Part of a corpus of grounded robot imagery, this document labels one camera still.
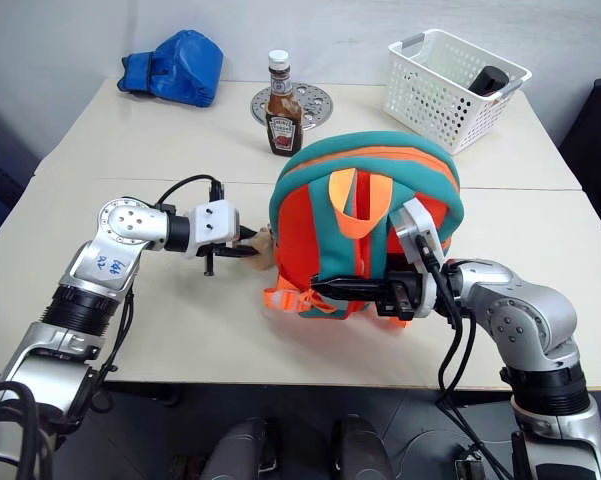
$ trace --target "backpack handle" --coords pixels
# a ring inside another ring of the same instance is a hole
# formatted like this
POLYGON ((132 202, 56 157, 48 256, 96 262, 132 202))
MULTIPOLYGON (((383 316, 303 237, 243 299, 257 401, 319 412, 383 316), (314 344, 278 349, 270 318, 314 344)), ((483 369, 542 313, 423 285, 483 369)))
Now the backpack handle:
POLYGON ((393 194, 393 179, 377 173, 369 175, 369 219, 363 220, 344 213, 355 174, 355 168, 332 172, 329 176, 329 199, 336 213, 340 232, 345 237, 359 239, 366 237, 387 215, 393 194))

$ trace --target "ketchup bottle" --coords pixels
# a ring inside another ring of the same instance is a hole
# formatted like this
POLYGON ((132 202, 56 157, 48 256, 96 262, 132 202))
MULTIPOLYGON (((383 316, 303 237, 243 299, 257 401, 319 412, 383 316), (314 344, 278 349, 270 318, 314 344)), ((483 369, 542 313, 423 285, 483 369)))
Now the ketchup bottle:
POLYGON ((271 151, 290 157, 302 148, 302 107, 293 96, 289 53, 269 52, 271 96, 267 104, 267 135, 271 151))

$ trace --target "white plastic basket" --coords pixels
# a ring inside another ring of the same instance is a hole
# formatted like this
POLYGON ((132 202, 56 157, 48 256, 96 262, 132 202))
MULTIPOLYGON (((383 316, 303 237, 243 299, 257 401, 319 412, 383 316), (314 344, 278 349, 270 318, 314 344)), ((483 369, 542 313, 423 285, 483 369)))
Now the white plastic basket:
POLYGON ((437 29, 392 43, 389 52, 384 111, 452 154, 487 133, 531 78, 526 68, 437 29), (481 97, 467 88, 487 65, 504 71, 509 83, 481 97))

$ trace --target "floor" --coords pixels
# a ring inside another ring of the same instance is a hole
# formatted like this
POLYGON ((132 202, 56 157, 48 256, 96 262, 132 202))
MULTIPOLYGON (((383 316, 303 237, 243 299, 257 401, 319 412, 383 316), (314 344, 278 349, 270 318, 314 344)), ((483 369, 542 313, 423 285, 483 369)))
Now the floor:
MULTIPOLYGON (((115 394, 116 408, 90 413, 56 453, 55 478, 166 480, 174 455, 207 455, 233 424, 264 416, 278 419, 282 433, 280 471, 269 478, 327 480, 333 422, 356 413, 383 437, 400 478, 455 479, 451 458, 468 442, 434 407, 435 397, 423 390, 190 385, 177 406, 166 407, 115 394), (405 456, 405 445, 425 431, 430 433, 414 441, 405 456)), ((510 468, 509 438, 516 424, 508 402, 474 405, 463 413, 510 468)), ((494 478, 489 470, 487 477, 494 478)))

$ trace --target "table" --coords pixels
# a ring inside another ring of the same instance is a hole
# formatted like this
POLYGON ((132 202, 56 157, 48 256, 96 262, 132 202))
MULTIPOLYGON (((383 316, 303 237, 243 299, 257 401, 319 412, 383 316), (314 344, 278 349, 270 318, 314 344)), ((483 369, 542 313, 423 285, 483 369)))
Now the table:
MULTIPOLYGON (((0 370, 48 305, 76 249, 93 238, 106 201, 125 194, 155 201, 173 180, 210 173, 226 182, 244 225, 268 223, 285 159, 268 151, 263 127, 248 110, 263 86, 221 83, 214 106, 196 109, 103 83, 0 229, 0 370)), ((323 88, 335 110, 307 133, 306 144, 358 130, 406 130, 381 112, 381 87, 323 88)), ((580 316, 576 339, 589 385, 601 389, 601 222, 521 92, 503 115, 492 133, 456 156, 466 219, 450 255, 500 261, 567 295, 580 316)), ((206 201, 207 188, 188 185, 173 201, 186 210, 206 201)), ((367 314, 310 321, 263 307, 273 270, 217 259, 215 277, 202 272, 200 260, 143 255, 134 328, 111 380, 436 387, 452 336, 437 315, 406 330, 367 314), (219 301, 219 289, 232 301, 219 301)), ((501 364, 479 331, 460 387, 508 388, 498 377, 501 364)))
MULTIPOLYGON (((48 179, 34 177, 0 230, 0 369, 49 303, 75 250, 93 237, 99 207, 121 194, 154 200, 170 184, 88 179, 50 188, 48 179)), ((206 189, 193 184, 173 200, 186 209, 204 201, 206 189)), ((226 195, 239 206, 242 223, 257 227, 267 222, 272 189, 229 184, 226 195)), ((463 189, 461 196, 467 215, 450 255, 497 259, 526 280, 567 295, 579 314, 576 339, 589 386, 601 389, 601 222, 585 194, 463 189)), ((202 272, 199 259, 144 254, 134 327, 110 380, 436 386, 452 336, 437 315, 405 330, 370 315, 305 320, 262 306, 262 290, 275 283, 273 270, 255 272, 239 260, 218 259, 215 277, 202 272), (231 302, 220 300, 219 289, 230 293, 231 302)), ((479 331, 460 387, 507 388, 498 377, 501 363, 479 331)))
MULTIPOLYGON (((274 183, 285 159, 269 150, 250 112, 264 83, 221 82, 210 108, 138 98, 106 80, 36 175, 180 180, 208 173, 224 182, 274 183)), ((384 87, 320 85, 331 118, 305 145, 363 130, 408 129, 381 110, 384 87)), ((516 92, 492 132, 456 156, 468 188, 580 189, 529 106, 516 92)))

